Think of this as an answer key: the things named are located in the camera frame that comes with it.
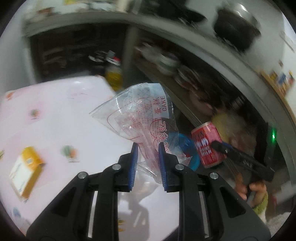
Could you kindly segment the person right hand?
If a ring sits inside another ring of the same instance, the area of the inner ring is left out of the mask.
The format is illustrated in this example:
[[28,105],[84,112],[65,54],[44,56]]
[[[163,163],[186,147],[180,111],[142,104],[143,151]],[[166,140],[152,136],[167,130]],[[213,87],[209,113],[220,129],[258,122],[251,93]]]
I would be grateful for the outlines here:
[[254,198],[252,200],[253,206],[261,202],[267,194],[266,185],[263,181],[257,181],[250,183],[249,185],[245,185],[243,183],[243,176],[239,173],[235,179],[235,191],[241,196],[243,200],[247,200],[248,189],[251,192],[255,192]]

